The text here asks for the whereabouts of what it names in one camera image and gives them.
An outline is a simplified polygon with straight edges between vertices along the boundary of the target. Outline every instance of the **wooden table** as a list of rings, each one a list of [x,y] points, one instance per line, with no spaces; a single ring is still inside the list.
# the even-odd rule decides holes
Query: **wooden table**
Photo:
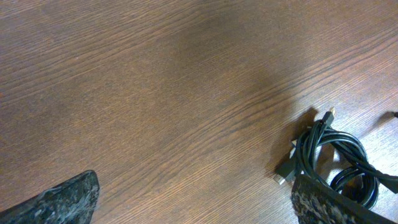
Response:
[[[398,175],[397,1],[5,0],[0,17],[0,210],[93,169],[93,223],[295,223],[274,171],[331,106]],[[398,222],[398,196],[382,186],[374,211]]]

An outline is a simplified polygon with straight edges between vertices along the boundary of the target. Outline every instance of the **metal connector tip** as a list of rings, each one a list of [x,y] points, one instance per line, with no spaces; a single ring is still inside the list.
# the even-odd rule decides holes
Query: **metal connector tip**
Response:
[[[335,107],[331,107],[329,109],[329,111],[333,114],[334,117],[336,117],[336,108]]]
[[[278,184],[281,185],[285,182],[285,179],[281,175],[276,174],[274,177],[274,181],[278,182]]]

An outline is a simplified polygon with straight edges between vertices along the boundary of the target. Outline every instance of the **bundled black cord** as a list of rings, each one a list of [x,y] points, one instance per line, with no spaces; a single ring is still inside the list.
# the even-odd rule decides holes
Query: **bundled black cord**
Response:
[[[357,176],[361,176],[362,187],[352,200],[366,208],[376,203],[379,193],[379,183],[385,185],[395,194],[398,193],[398,177],[383,174],[368,162],[365,149],[361,142],[351,134],[336,131],[331,127],[334,119],[334,109],[326,112],[323,119],[315,124],[298,139],[293,157],[277,170],[275,180],[291,180],[295,174],[305,175],[319,181],[323,185],[341,192],[344,186]],[[316,150],[318,146],[331,144],[351,164],[341,171],[328,185],[316,172]]]

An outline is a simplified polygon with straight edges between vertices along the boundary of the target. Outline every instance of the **wooden surface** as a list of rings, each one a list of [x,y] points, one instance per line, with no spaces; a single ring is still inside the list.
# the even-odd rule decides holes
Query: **wooden surface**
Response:
[[[273,172],[330,106],[398,174],[397,1],[5,0],[0,17],[0,210],[93,169],[93,223],[295,223]],[[374,211],[398,222],[398,196]]]

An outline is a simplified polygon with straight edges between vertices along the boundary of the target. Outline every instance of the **black cable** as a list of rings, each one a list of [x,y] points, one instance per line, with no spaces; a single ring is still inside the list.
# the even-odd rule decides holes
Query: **black cable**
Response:
[[[376,203],[379,183],[382,183],[394,193],[398,193],[398,177],[383,174],[369,164],[365,148],[361,142],[351,134],[331,128],[333,119],[333,111],[327,112],[322,120],[316,121],[308,131],[297,139],[295,173],[298,175],[303,172],[339,193],[349,181],[360,175],[362,187],[352,200],[366,208],[371,208]],[[318,146],[324,144],[331,144],[351,164],[349,168],[337,174],[330,185],[315,172],[316,150]]]

